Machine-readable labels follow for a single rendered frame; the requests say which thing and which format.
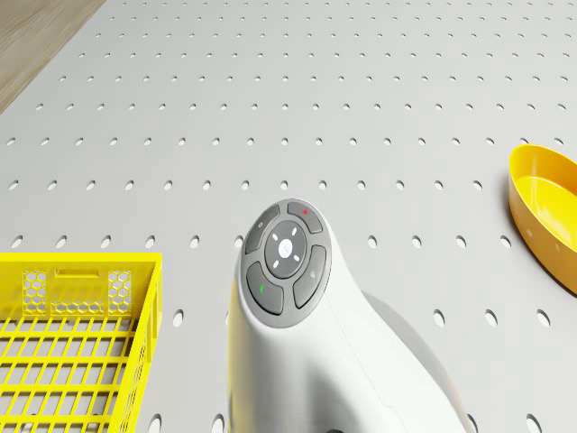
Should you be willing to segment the yellow basket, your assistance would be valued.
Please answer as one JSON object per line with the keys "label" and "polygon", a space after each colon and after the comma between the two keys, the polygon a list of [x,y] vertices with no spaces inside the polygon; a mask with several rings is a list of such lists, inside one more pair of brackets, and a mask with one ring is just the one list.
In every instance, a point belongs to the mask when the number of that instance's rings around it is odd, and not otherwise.
{"label": "yellow basket", "polygon": [[0,253],[0,433],[135,433],[157,253]]}

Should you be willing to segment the yellow bowl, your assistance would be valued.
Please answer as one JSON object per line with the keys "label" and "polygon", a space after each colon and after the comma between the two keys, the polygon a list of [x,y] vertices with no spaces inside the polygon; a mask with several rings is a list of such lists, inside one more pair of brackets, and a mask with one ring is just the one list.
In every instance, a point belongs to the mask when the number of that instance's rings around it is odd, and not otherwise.
{"label": "yellow bowl", "polygon": [[508,160],[508,203],[518,232],[545,269],[577,296],[577,162],[521,144]]}

